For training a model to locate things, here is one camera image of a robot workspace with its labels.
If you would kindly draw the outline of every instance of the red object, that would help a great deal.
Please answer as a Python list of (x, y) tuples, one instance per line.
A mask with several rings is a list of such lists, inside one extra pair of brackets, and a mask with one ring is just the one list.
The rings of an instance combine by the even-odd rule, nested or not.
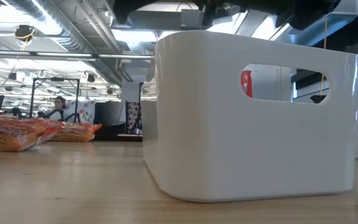
[(44, 119), (0, 116), (0, 151), (19, 152), (38, 146), (61, 130)]
[(244, 93), (252, 98), (252, 79), (251, 79), (251, 71), (245, 70), (241, 73), (241, 88)]

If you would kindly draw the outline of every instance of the white column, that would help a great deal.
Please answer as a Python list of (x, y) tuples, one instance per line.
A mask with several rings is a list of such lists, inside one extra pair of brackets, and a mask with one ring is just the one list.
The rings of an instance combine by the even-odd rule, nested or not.
[(296, 74), (296, 68), (279, 67), (280, 74), (280, 94), (278, 100), (292, 101), (292, 83), (291, 76)]
[(121, 86), (121, 122), (126, 122), (126, 102), (140, 102), (140, 83), (123, 82)]

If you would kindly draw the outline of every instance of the snack bag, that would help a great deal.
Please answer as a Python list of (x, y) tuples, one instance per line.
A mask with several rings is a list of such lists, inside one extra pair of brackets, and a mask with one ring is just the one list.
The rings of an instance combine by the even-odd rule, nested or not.
[(51, 141), (87, 142), (94, 138), (94, 132), (102, 127), (102, 124), (66, 123)]
[(48, 141), (59, 129), (42, 119), (0, 119), (0, 151), (30, 149)]

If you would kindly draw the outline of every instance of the desk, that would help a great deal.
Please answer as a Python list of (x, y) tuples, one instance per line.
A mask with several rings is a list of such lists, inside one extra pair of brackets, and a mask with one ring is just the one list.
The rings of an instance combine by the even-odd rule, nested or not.
[(137, 142), (48, 142), (0, 152), (0, 223), (358, 223), (352, 192), (190, 203), (158, 189)]

